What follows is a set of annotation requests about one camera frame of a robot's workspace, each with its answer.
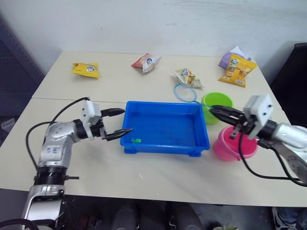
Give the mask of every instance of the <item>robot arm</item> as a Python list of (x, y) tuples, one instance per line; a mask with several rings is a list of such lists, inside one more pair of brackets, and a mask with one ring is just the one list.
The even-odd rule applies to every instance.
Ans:
[(239, 132), (249, 139), (259, 138), (264, 148), (274, 148), (288, 162), (291, 170), (303, 183), (307, 183), (307, 129), (269, 120), (273, 106), (268, 95), (253, 96), (241, 112), (237, 109), (214, 105), (210, 109), (220, 120), (235, 127), (230, 138)]
[(125, 110), (118, 108), (100, 111), (98, 105), (85, 101), (81, 120), (56, 122), (48, 127), (34, 185), (30, 188), (24, 207), (24, 219), (49, 226), (50, 229), (68, 228), (65, 220), (68, 204), (64, 199), (64, 182), (68, 179), (78, 179), (66, 175), (72, 145), (85, 138), (101, 137), (109, 141), (129, 133), (131, 128), (107, 134), (102, 121), (104, 116), (115, 116), (123, 112)]

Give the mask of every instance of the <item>wire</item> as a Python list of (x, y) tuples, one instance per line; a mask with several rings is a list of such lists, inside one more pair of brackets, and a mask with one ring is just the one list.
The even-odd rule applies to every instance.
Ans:
[(79, 220), (79, 213), (78, 213), (77, 207), (66, 197), (63, 197), (63, 200), (65, 202), (65, 208), (68, 212), (68, 218), (69, 218), (69, 225), (67, 229), (75, 230), (76, 225), (78, 224), (78, 220)]
[(26, 228), (30, 230), (39, 230), (37, 225), (28, 219), (10, 219), (3, 222), (0, 222), (0, 228), (9, 226), (9, 225), (25, 225)]
[(275, 152), (275, 154), (276, 154), (276, 156), (277, 156), (277, 158), (278, 158), (280, 164), (282, 165), (283, 171), (284, 171), (284, 173), (287, 175), (287, 177), (289, 178), (289, 180), (292, 181), (293, 183), (299, 185), (299, 186), (307, 187), (307, 184), (297, 181), (296, 178), (293, 178), (293, 177), (290, 175), (290, 173), (289, 173), (289, 171), (287, 170), (287, 168), (286, 168), (286, 166), (285, 166), (285, 164), (284, 164), (282, 158), (280, 157), (278, 151), (277, 151), (274, 147), (271, 147), (270, 149), (273, 150), (273, 151)]
[(82, 97), (82, 98), (79, 98), (78, 100), (68, 104), (67, 106), (65, 106), (63, 109), (61, 109), (61, 111), (58, 112), (57, 115), (55, 115), (55, 117), (51, 120), (52, 122), (54, 122), (60, 115), (61, 113), (63, 113), (66, 109), (68, 109), (69, 107), (71, 107), (72, 105), (80, 102), (80, 101), (83, 101), (83, 100), (86, 100), (86, 101), (89, 101), (90, 99), (88, 97)]
[(33, 131), (33, 129), (35, 129), (35, 128), (39, 127), (39, 126), (45, 125), (45, 124), (52, 124), (52, 123), (54, 123), (54, 121), (46, 121), (46, 122), (38, 123), (38, 124), (36, 124), (35, 126), (31, 127), (31, 128), (28, 130), (27, 134), (25, 135), (25, 146), (26, 146), (26, 148), (27, 148), (28, 154), (29, 154), (29, 156), (30, 156), (30, 158), (31, 158), (31, 161), (32, 161), (32, 163), (33, 163), (33, 165), (34, 165), (34, 167), (35, 167), (36, 170), (37, 170), (37, 164), (36, 164), (36, 162), (35, 162), (35, 159), (34, 159), (32, 153), (31, 153), (31, 150), (30, 150), (30, 147), (29, 147), (29, 135), (30, 135), (30, 133)]
[(279, 153), (277, 152), (276, 149), (273, 149), (273, 151), (275, 152), (275, 154), (276, 154), (278, 160), (281, 162), (282, 167), (285, 167), (285, 168), (283, 168), (283, 169), (285, 170), (285, 172), (287, 171), (287, 172), (286, 172), (286, 175), (287, 175), (287, 176), (289, 175), (290, 177), (265, 176), (265, 175), (261, 175), (261, 174), (258, 174), (258, 173), (256, 173), (256, 172), (254, 172), (254, 171), (249, 167), (249, 165), (247, 164), (247, 162), (246, 162), (246, 160), (245, 160), (245, 158), (244, 158), (243, 152), (242, 152), (242, 142), (243, 142), (243, 136), (244, 136), (244, 134), (245, 134), (245, 131), (242, 131), (241, 134), (240, 134), (239, 146), (238, 146), (238, 147), (239, 147), (239, 154), (240, 154), (240, 157), (241, 157), (241, 159), (242, 159), (242, 161), (243, 161), (245, 167), (246, 167), (253, 175), (255, 175), (255, 176), (257, 176), (257, 177), (260, 177), (260, 178), (263, 178), (263, 179), (272, 179), (272, 180), (291, 180), (291, 181), (295, 181), (295, 184), (297, 184), (297, 185), (305, 186), (305, 184), (300, 183), (300, 182), (297, 182), (295, 178), (291, 177), (291, 175), (289, 174), (289, 172), (287, 171), (287, 169), (286, 169), (286, 167), (285, 167), (285, 165), (284, 165), (284, 163), (283, 163), (283, 160), (282, 160), (281, 157), (279, 156)]

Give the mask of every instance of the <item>green bucket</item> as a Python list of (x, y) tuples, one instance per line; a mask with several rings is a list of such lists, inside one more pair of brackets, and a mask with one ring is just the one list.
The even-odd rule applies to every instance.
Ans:
[[(209, 106), (212, 105), (224, 105), (233, 107), (234, 103), (232, 100), (224, 93), (221, 92), (210, 92), (204, 95), (201, 99), (202, 104), (206, 104)], [(202, 106), (203, 113), (205, 115), (205, 120), (207, 125), (215, 125), (219, 122), (219, 119), (216, 118), (211, 112), (210, 108), (207, 106)]]

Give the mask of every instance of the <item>white table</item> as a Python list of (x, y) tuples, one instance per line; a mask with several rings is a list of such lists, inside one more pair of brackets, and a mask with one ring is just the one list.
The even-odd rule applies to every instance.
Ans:
[[(141, 55), (93, 52), (62, 52), (33, 98), (76, 100), (88, 96), (93, 101), (179, 102), (173, 93), (172, 77), (176, 69), (190, 68), (200, 78), (203, 90), (196, 90), (198, 101), (208, 92), (224, 92), (242, 108), (251, 95), (269, 94), (281, 108), (260, 69), (246, 76), (246, 88), (218, 81), (225, 70), (218, 66), (220, 57), (163, 56), (156, 68), (146, 74), (131, 67)], [(99, 79), (72, 74), (72, 63), (97, 62)]]
[[(27, 191), (33, 185), (34, 167), (26, 152), (27, 130), (49, 121), (69, 100), (31, 99), (0, 149), (0, 187)], [(125, 103), (98, 102), (101, 109), (125, 108)], [(65, 111), (60, 121), (79, 118), (82, 104)], [(284, 112), (276, 109), (276, 122), (288, 122)], [(121, 128), (123, 115), (106, 117), (106, 130)], [(208, 126), (211, 145), (227, 124)], [(39, 157), (46, 126), (30, 136), (30, 148)], [(259, 147), (248, 163), (258, 173), (284, 176), (274, 153)], [(66, 194), (138, 199), (172, 200), (210, 204), (306, 207), (305, 188), (289, 181), (260, 179), (250, 174), (242, 162), (223, 162), (212, 150), (202, 157), (161, 153), (129, 155), (119, 144), (96, 138), (82, 140), (72, 149), (68, 174), (80, 180), (65, 183)]]

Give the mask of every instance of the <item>snack bag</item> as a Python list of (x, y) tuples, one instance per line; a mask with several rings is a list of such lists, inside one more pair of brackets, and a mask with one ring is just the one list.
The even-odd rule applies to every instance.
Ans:
[(139, 60), (134, 62), (131, 66), (143, 69), (143, 73), (147, 73), (151, 71), (156, 64), (159, 63), (160, 59), (161, 59), (160, 56), (155, 56), (147, 53), (144, 56), (140, 57)]
[(246, 75), (248, 75), (256, 66), (256, 63), (245, 60), (236, 54), (232, 54), (226, 72), (219, 81), (245, 87)]
[(237, 54), (238, 56), (243, 57), (244, 59), (249, 60), (249, 61), (251, 60), (251, 58), (249, 57), (250, 54), (244, 54), (240, 50), (240, 48), (238, 46), (236, 46), (235, 48), (230, 50), (228, 53), (226, 53), (222, 57), (219, 66), (222, 67), (223, 69), (227, 69), (227, 66), (228, 66), (228, 63), (229, 63), (229, 60), (230, 60), (230, 57), (231, 57), (232, 54)]
[(177, 69), (174, 71), (177, 80), (180, 84), (188, 85), (192, 88), (202, 88), (201, 81), (196, 78), (196, 75), (191, 72), (190, 69)]
[(99, 78), (100, 75), (97, 71), (98, 64), (97, 63), (91, 63), (91, 64), (84, 64), (84, 63), (73, 63), (72, 64), (73, 70), (72, 73), (77, 73), (86, 77), (91, 78)]

